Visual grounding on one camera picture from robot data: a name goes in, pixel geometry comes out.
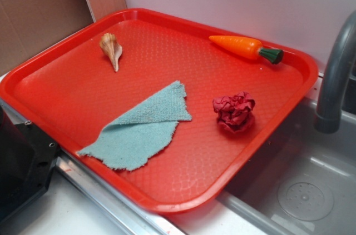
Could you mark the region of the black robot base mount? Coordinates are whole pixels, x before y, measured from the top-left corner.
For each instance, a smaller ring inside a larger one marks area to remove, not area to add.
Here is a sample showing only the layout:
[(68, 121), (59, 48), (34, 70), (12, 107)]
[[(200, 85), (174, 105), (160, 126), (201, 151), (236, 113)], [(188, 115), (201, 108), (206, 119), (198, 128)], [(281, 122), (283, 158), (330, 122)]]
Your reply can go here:
[(1, 223), (44, 195), (60, 152), (35, 124), (14, 124), (1, 109)]

